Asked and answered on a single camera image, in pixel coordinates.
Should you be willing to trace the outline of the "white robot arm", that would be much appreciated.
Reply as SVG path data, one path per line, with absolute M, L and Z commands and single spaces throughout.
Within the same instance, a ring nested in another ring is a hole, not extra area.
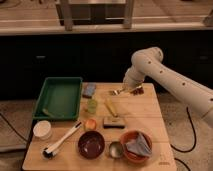
M 149 76 L 213 128 L 213 90 L 169 69 L 162 60 L 163 52 L 158 47 L 136 51 L 123 79 L 124 90 L 135 90 Z

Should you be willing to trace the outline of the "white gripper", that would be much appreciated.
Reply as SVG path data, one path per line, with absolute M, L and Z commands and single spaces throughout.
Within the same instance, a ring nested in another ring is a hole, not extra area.
M 123 88 L 127 91 L 134 90 L 144 82 L 144 75 L 134 68 L 129 68 L 123 79 Z

